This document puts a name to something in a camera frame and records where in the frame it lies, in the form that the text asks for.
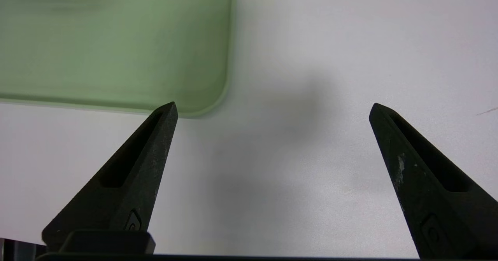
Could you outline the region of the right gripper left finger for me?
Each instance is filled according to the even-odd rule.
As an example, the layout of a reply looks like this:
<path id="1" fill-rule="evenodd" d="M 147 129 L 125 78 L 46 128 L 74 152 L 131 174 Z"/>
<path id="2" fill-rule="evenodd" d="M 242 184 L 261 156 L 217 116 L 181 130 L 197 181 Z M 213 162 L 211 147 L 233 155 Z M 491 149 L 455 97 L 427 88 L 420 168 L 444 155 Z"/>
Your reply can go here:
<path id="1" fill-rule="evenodd" d="M 177 121 L 173 102 L 148 116 L 43 229 L 48 251 L 77 230 L 147 230 Z"/>

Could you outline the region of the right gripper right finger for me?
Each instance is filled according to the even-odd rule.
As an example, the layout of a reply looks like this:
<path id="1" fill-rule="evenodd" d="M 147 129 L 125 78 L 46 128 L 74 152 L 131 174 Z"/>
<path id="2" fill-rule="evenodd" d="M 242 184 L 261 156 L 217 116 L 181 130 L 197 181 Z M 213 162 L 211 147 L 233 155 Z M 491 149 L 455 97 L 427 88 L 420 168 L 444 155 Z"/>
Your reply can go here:
<path id="1" fill-rule="evenodd" d="M 497 259 L 497 201 L 394 110 L 369 121 L 420 259 Z"/>

